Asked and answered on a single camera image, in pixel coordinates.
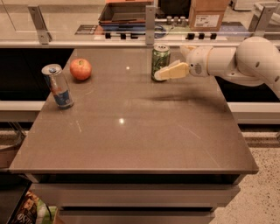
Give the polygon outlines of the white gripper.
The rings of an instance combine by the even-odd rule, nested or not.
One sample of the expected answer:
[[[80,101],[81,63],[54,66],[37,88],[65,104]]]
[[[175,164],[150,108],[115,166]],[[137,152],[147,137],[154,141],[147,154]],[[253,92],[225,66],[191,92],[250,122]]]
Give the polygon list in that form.
[[[179,62],[175,65],[163,67],[155,72],[154,79],[156,81],[167,81],[169,79],[184,78],[189,74],[196,77],[207,77],[207,61],[209,53],[213,50],[210,45],[192,46],[181,45],[179,47],[181,54],[186,58],[185,62]]]

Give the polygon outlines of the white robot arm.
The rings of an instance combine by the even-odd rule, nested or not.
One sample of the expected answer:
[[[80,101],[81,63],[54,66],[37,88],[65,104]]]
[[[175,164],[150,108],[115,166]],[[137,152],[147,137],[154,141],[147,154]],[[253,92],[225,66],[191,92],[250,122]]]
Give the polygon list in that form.
[[[244,39],[237,47],[183,45],[185,62],[176,60],[155,72],[157,81],[217,76],[234,84],[255,87],[266,84],[280,98],[280,52],[266,38]]]

